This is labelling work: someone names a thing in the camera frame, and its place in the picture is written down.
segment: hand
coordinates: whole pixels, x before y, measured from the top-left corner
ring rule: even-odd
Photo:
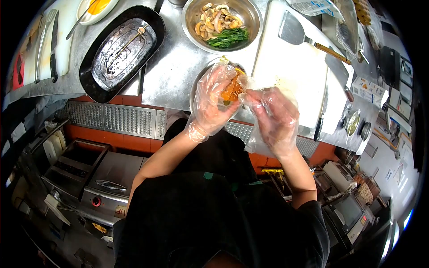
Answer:
[[[210,68],[198,81],[193,113],[188,121],[190,139],[195,142],[205,141],[216,134],[237,111],[240,106],[238,101],[227,107],[218,104],[222,91],[235,75],[232,66],[220,63]]]
[[[298,108],[277,87],[246,90],[245,104],[258,119],[262,139],[280,160],[288,157],[296,146]]]

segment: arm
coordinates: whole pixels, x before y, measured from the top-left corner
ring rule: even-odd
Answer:
[[[258,119],[258,127],[264,142],[283,166],[292,190],[292,205],[317,199],[316,183],[296,147],[299,112],[278,88],[247,90],[245,103]]]
[[[183,130],[176,137],[167,142],[154,153],[142,166],[133,180],[128,207],[131,203],[134,190],[142,184],[146,178],[155,178],[170,174],[179,163],[198,145],[187,136],[187,130]]]
[[[295,146],[289,156],[279,159],[286,180],[292,190],[292,206],[297,209],[302,204],[317,200],[316,183],[307,163]]]
[[[226,64],[215,64],[198,82],[198,106],[194,106],[186,128],[154,153],[133,180],[127,211],[134,191],[146,178],[156,178],[171,172],[201,142],[216,134],[240,106],[231,103],[226,110],[218,109],[218,98],[236,72]]]

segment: wooden cutting board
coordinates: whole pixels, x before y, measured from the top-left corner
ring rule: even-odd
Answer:
[[[70,46],[73,36],[66,40],[67,34],[76,23],[76,10],[79,6],[78,0],[57,0],[53,3],[43,15],[47,15],[51,9],[59,10],[58,15],[58,43],[55,48],[55,57],[57,59],[57,73],[59,76],[65,75],[69,71]],[[51,39],[54,22],[49,25],[46,32],[45,41],[42,48],[42,59],[40,60],[40,80],[51,78]],[[24,85],[34,83],[34,59],[36,55],[36,46],[32,47],[24,60]]]
[[[347,98],[333,74],[326,79],[326,52],[308,43],[291,45],[278,37],[286,10],[300,21],[307,37],[326,47],[333,47],[342,55],[319,29],[287,3],[272,1],[267,12],[253,76],[261,87],[277,85],[292,91],[298,102],[299,124],[312,129],[316,128],[327,82],[329,96],[322,131],[333,134]],[[347,65],[346,69],[349,72],[347,85],[351,85],[353,67]]]

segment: white box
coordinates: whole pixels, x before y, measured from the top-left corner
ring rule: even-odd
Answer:
[[[383,104],[387,101],[389,97],[389,91],[385,90],[382,87],[379,87],[377,84],[372,83],[361,77],[356,77],[352,83],[353,93],[361,96],[370,103],[374,104],[378,108],[383,107]]]

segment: metal counter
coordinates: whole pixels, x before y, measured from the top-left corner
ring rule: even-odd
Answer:
[[[262,17],[265,18],[268,1],[256,0],[254,2],[260,9]],[[142,104],[190,111],[189,94],[196,76],[208,63],[219,57],[219,55],[199,49],[186,37],[180,23],[181,12],[181,8],[174,7],[167,0],[161,7],[160,15],[166,25],[166,37],[158,53],[147,64]],[[259,41],[259,39],[255,40],[245,50],[227,55],[227,58],[240,64],[247,74],[251,74],[257,57]],[[370,64],[358,63],[355,60],[352,61],[352,66],[357,75],[375,82],[377,74],[374,51],[367,38],[363,40],[363,44]],[[358,108],[361,110],[359,127],[363,121],[371,122],[374,126],[378,109],[364,99],[355,96],[353,109]],[[254,123],[254,117],[248,109],[240,109],[233,119]],[[346,131],[341,125],[342,123],[339,122],[333,135],[322,132],[320,141],[357,151],[362,143],[362,139],[358,135],[360,129],[358,128],[356,133],[347,139]],[[300,126],[298,135],[312,139],[314,132],[314,129]]]
[[[119,1],[106,17],[94,25],[78,25],[73,36],[70,49],[69,71],[67,74],[58,77],[56,83],[50,79],[40,81],[38,84],[28,84],[15,91],[10,92],[10,102],[20,98],[35,96],[55,95],[55,94],[86,94],[79,80],[79,68],[83,58],[86,55],[93,41],[98,37],[102,30],[126,9],[142,5],[154,8],[157,0],[126,0]],[[139,83],[142,75],[136,75],[119,94],[139,95]]]

